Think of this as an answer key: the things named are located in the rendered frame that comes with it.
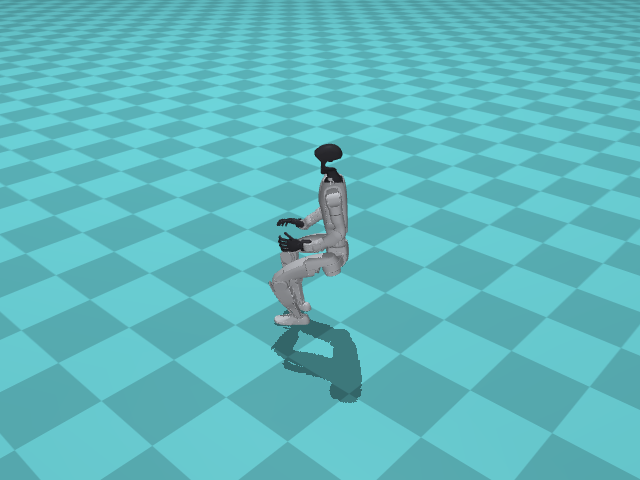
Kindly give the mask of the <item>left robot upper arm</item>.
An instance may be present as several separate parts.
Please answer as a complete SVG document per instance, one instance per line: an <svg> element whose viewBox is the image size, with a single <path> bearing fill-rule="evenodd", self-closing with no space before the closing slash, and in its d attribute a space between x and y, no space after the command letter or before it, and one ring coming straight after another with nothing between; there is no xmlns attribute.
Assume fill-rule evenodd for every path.
<svg viewBox="0 0 640 480"><path fill-rule="evenodd" d="M329 209L331 222L335 226L332 231L338 231L341 234L341 240L343 240L346 236L346 229L342 210L342 197L338 189L332 188L327 190L325 201Z"/></svg>

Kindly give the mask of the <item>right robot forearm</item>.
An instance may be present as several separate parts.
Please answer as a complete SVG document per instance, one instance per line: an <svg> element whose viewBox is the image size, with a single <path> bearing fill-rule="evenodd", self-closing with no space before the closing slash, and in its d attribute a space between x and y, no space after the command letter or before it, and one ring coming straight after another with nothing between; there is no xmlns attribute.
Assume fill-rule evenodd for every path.
<svg viewBox="0 0 640 480"><path fill-rule="evenodd" d="M300 228L301 230L307 230L310 226L314 225L318 221L323 220L321 208L317 208L316 211L306 216L304 219L300 220L304 222L304 227Z"/></svg>

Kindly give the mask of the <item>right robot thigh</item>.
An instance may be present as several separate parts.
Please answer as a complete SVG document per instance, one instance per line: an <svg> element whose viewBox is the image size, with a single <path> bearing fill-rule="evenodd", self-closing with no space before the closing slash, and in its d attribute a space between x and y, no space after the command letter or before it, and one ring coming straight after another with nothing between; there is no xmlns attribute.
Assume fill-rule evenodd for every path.
<svg viewBox="0 0 640 480"><path fill-rule="evenodd" d="M301 240L312 240L312 241L314 241L314 240L318 240L318 239L324 237L324 235L326 235L326 234L327 233L315 233L315 234L311 234L311 235L307 235L307 236L301 237L298 240L299 241L301 241ZM285 248L285 249L288 249L288 248ZM321 249L321 251L324 251L324 250ZM298 251L295 251L295 252L290 252L290 251L289 252L284 252L283 251L281 253L281 259L286 264L289 264L289 263L291 263L291 262L293 262L295 260L298 260L298 252L301 252L301 253L316 253L316 252L313 252L313 251L309 251L309 252L301 251L300 249ZM327 248L326 248L326 252L327 252Z"/></svg>

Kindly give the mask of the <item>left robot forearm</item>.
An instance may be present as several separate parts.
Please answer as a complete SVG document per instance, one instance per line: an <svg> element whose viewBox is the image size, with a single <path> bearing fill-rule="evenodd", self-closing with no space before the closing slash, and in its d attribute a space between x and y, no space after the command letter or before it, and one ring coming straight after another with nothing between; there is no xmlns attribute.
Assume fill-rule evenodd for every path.
<svg viewBox="0 0 640 480"><path fill-rule="evenodd" d="M304 251L320 252L321 249L330 248L336 245L341 240L341 234L338 231L332 231L330 234L324 235L324 237L314 240L311 243L303 243Z"/></svg>

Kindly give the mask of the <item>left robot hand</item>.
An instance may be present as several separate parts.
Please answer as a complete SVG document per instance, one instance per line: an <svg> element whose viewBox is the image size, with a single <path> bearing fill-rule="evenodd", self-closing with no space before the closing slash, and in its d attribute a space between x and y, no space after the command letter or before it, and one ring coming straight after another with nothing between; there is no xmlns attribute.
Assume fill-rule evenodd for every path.
<svg viewBox="0 0 640 480"><path fill-rule="evenodd" d="M290 239L285 239L285 238L282 238L281 235L279 235L279 240L278 240L278 242L280 243L279 246L281 247L281 250L284 251L284 252L289 252L289 251L290 252L295 252L295 251L298 251L299 249L301 251L304 251L303 250L303 243L311 243L312 242L311 240L301 240L301 241L299 241L298 239L292 238L286 232L284 232L284 234L288 238L290 238ZM285 241L285 242L282 242L282 241ZM283 248L288 248L288 249L283 249Z"/></svg>

